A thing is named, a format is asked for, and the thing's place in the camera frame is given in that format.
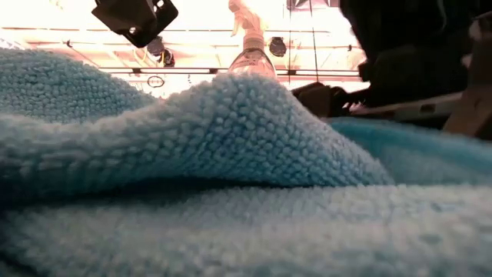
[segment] blue microfiber towel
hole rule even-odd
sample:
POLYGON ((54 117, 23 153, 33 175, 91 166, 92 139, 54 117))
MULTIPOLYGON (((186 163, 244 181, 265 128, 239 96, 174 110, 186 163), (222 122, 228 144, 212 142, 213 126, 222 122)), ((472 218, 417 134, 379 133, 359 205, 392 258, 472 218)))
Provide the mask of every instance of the blue microfiber towel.
POLYGON ((472 139, 324 123, 256 75, 159 102, 0 50, 0 273, 490 276, 491 166, 472 139))

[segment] light fixture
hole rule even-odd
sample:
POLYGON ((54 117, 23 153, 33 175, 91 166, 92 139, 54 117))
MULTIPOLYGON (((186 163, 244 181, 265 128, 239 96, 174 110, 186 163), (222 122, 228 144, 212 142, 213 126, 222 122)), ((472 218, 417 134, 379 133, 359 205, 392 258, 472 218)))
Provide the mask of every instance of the light fixture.
POLYGON ((273 37, 270 42, 270 53, 275 57, 283 57, 287 52, 284 39, 281 37, 273 37))
POLYGON ((174 55, 171 50, 164 47, 160 35, 147 45, 147 51, 156 62, 163 62, 164 67, 174 67, 176 64, 174 55))
POLYGON ((210 74, 209 69, 201 68, 145 68, 142 74, 210 74))
POLYGON ((110 73, 110 74, 134 73, 131 68, 99 68, 99 71, 110 73))
POLYGON ((343 77, 358 77, 359 72, 352 70, 298 70, 296 75, 309 75, 309 76, 343 76, 343 77))

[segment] clear plastic bottle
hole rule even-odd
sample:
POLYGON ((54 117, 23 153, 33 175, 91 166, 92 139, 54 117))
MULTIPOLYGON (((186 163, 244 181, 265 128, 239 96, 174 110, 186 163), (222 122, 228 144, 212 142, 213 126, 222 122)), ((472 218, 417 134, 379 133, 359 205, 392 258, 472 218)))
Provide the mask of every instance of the clear plastic bottle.
POLYGON ((243 52, 232 62, 229 72, 236 74, 253 72, 270 78, 277 78, 274 65, 264 53, 262 35, 246 34, 243 49, 243 52))
POLYGON ((235 35, 238 27, 245 30, 243 52, 232 62, 229 72, 241 74, 258 73, 270 78, 277 78, 277 72, 271 60, 264 52, 264 24, 258 15, 247 8, 242 0, 229 0, 229 9, 234 13, 235 35))

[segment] fabric surface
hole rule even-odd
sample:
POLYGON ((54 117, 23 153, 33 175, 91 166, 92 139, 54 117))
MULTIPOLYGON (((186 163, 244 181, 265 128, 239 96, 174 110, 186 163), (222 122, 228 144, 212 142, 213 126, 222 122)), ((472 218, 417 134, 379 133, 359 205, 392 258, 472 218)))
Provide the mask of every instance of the fabric surface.
POLYGON ((491 166, 472 139, 324 123, 255 75, 158 102, 0 50, 0 272, 489 276, 491 166))

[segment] towel fold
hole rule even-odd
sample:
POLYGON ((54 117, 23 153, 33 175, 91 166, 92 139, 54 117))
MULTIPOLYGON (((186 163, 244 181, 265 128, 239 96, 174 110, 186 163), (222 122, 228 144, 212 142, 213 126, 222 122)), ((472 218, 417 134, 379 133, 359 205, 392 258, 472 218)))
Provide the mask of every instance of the towel fold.
POLYGON ((33 275, 492 275, 490 168, 484 142, 326 124, 257 75, 158 102, 0 50, 0 259, 33 275))

